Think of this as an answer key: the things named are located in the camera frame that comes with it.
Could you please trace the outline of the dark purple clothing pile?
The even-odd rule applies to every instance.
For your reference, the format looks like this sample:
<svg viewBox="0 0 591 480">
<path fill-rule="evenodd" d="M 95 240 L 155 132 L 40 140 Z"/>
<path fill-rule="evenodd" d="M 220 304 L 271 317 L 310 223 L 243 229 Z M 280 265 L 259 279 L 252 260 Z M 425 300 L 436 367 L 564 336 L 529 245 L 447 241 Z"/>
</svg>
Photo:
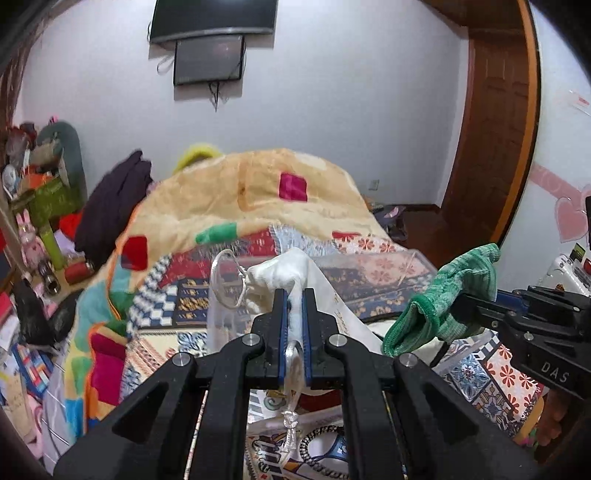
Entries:
<svg viewBox="0 0 591 480">
<path fill-rule="evenodd" d="M 106 263 L 129 218 L 152 183 L 151 162 L 141 150 L 133 151 L 97 184 L 77 226 L 75 250 L 96 269 Z"/>
</svg>

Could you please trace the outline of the green knitted glove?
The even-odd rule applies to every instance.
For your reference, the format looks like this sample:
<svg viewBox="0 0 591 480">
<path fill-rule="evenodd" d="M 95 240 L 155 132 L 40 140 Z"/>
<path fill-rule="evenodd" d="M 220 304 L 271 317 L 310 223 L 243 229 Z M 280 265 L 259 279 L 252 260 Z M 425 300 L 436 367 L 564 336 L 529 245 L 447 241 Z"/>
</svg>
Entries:
<svg viewBox="0 0 591 480">
<path fill-rule="evenodd" d="M 413 352 L 437 338 L 448 344 L 477 335 L 483 328 L 469 320 L 457 320 L 452 305 L 462 294 L 480 300 L 497 297 L 495 263 L 500 248 L 489 243 L 460 255 L 439 269 L 427 289 L 415 295 L 386 333 L 382 351 L 390 357 Z"/>
</svg>

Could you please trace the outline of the white drawstring bag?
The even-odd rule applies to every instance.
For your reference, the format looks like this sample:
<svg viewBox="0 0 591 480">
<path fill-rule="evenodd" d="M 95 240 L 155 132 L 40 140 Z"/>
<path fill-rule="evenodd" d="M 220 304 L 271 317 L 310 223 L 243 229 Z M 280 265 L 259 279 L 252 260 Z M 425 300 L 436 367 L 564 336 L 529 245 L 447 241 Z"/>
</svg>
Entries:
<svg viewBox="0 0 591 480">
<path fill-rule="evenodd" d="M 337 321 L 338 332 L 359 341 L 370 352 L 380 354 L 381 340 L 349 310 L 314 261 L 303 250 L 293 248 L 263 263 L 242 267 L 229 249 L 218 253 L 211 266 L 211 289 L 218 302 L 228 310 L 245 308 L 250 318 L 273 309 L 274 294 L 283 290 L 286 299 L 280 306 L 280 386 L 287 396 L 283 426 L 287 430 L 283 453 L 297 447 L 297 402 L 310 393 L 311 340 L 304 291 L 311 289 L 322 313 Z"/>
</svg>

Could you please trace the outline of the wooden door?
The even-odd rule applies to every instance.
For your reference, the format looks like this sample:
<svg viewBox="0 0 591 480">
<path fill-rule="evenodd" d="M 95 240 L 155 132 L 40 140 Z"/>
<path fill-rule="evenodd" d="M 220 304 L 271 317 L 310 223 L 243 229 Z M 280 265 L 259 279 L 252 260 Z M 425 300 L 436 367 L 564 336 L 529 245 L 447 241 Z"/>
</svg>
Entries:
<svg viewBox="0 0 591 480">
<path fill-rule="evenodd" d="M 465 1 L 468 83 L 442 215 L 464 248 L 502 243 L 530 170 L 539 56 L 524 1 Z"/>
</svg>

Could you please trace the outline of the small black wall monitor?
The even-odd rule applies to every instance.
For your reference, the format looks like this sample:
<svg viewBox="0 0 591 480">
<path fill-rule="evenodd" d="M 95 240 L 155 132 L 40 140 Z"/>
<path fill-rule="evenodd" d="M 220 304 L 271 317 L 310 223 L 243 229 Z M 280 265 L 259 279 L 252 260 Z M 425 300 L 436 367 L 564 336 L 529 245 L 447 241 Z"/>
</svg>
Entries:
<svg viewBox="0 0 591 480">
<path fill-rule="evenodd" d="M 176 42 L 173 85 L 228 82 L 242 79 L 245 37 L 216 35 Z"/>
</svg>

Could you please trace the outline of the green storage box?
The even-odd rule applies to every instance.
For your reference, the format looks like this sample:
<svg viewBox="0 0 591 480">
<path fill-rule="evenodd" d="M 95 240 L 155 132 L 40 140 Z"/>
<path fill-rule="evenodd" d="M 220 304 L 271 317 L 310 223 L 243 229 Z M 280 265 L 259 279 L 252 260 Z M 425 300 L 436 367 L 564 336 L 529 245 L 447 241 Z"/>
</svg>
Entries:
<svg viewBox="0 0 591 480">
<path fill-rule="evenodd" d="M 83 204 L 84 198 L 78 187 L 68 187 L 60 178 L 54 178 L 36 190 L 24 193 L 10 204 L 10 210 L 14 215 L 27 210 L 32 225 L 40 228 L 54 218 L 78 211 Z"/>
</svg>

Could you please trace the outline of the clear plastic storage box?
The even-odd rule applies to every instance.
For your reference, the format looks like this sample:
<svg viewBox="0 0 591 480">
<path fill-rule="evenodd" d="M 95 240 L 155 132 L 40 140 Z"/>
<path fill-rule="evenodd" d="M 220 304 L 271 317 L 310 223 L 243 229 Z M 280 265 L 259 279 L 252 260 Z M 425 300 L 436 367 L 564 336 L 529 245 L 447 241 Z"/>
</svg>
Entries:
<svg viewBox="0 0 591 480">
<path fill-rule="evenodd" d="M 249 333 L 253 319 L 270 312 L 276 289 L 287 291 L 301 316 L 297 302 L 311 288 L 318 310 L 335 317 L 339 333 L 381 353 L 382 340 L 370 324 L 398 317 L 436 273 L 417 250 L 311 257 L 294 247 L 274 257 L 238 257 L 224 249 L 211 266 L 208 349 L 217 352 Z"/>
</svg>

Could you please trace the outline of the beige fleece blanket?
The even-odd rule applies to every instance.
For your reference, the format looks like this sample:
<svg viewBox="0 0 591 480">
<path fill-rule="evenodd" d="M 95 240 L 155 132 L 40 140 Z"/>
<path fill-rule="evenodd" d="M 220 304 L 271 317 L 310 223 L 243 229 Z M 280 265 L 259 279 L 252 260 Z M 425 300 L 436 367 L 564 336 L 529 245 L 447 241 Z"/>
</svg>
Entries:
<svg viewBox="0 0 591 480">
<path fill-rule="evenodd" d="M 353 177 L 328 160 L 288 149 L 202 160 L 160 182 L 134 209 L 96 280 L 112 285 L 125 241 L 147 239 L 147 261 L 188 250 L 206 234 L 243 237 L 287 225 L 318 240 L 361 242 L 387 251 L 380 227 Z"/>
</svg>

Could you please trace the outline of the large black wall television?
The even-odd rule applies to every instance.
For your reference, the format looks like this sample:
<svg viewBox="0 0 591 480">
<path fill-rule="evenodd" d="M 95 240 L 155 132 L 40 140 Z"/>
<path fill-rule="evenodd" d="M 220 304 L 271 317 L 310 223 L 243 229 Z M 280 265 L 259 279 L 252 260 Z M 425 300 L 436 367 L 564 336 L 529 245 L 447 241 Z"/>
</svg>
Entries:
<svg viewBox="0 0 591 480">
<path fill-rule="evenodd" d="M 276 12 L 276 0 L 158 0 L 149 42 L 210 35 L 273 34 Z"/>
</svg>

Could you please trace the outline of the pink bunny plush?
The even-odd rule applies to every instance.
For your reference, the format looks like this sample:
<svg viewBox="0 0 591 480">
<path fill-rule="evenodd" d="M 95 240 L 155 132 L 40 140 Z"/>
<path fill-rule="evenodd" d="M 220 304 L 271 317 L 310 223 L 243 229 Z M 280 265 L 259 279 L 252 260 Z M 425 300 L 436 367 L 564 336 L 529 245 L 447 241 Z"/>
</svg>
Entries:
<svg viewBox="0 0 591 480">
<path fill-rule="evenodd" d="M 23 263 L 29 271 L 36 271 L 41 262 L 47 259 L 45 246 L 37 235 L 27 209 L 17 213 L 15 218 L 18 225 Z"/>
</svg>

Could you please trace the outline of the yellow fluffy cushion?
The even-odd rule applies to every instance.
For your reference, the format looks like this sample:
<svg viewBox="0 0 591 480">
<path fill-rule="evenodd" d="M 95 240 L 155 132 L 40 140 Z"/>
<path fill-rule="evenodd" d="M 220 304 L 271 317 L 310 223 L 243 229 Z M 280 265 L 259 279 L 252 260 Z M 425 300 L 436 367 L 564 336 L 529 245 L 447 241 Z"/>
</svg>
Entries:
<svg viewBox="0 0 591 480">
<path fill-rule="evenodd" d="M 211 158 L 221 157 L 223 153 L 217 147 L 211 144 L 200 143 L 191 145 L 177 161 L 173 174 L 176 174 L 190 165 Z"/>
</svg>

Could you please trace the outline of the grey green plush toy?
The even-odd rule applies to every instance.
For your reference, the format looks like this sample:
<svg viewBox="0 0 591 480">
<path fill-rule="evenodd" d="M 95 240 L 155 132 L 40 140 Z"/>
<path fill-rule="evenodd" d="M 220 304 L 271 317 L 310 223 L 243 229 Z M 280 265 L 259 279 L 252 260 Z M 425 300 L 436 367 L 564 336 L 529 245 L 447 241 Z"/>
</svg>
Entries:
<svg viewBox="0 0 591 480">
<path fill-rule="evenodd" d="M 68 122 L 55 121 L 39 132 L 29 165 L 42 173 L 57 173 L 66 187 L 80 194 L 82 202 L 87 200 L 80 141 L 77 131 Z"/>
</svg>

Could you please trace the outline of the grey backpack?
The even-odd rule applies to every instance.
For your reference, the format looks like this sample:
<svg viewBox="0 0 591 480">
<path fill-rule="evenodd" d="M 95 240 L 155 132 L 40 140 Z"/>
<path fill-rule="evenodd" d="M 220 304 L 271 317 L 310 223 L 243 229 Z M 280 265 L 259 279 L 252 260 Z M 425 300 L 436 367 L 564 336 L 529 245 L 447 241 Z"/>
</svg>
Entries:
<svg viewBox="0 0 591 480">
<path fill-rule="evenodd" d="M 370 210 L 374 218 L 394 242 L 404 243 L 408 240 L 408 231 L 404 221 L 405 206 L 379 204 L 373 206 Z"/>
</svg>

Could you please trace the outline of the patchwork patterned blanket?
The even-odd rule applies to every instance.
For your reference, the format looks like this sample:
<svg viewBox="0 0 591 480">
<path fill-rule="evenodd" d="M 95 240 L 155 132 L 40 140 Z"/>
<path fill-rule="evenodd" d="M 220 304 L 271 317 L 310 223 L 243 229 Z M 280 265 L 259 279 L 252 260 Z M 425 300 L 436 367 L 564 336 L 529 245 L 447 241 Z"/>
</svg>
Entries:
<svg viewBox="0 0 591 480">
<path fill-rule="evenodd" d="M 534 479 L 537 464 L 412 354 L 379 355 L 339 330 L 313 290 L 280 288 L 252 329 L 164 363 L 58 461 L 58 479 L 238 479 L 249 393 L 342 397 L 353 479 Z"/>
</svg>

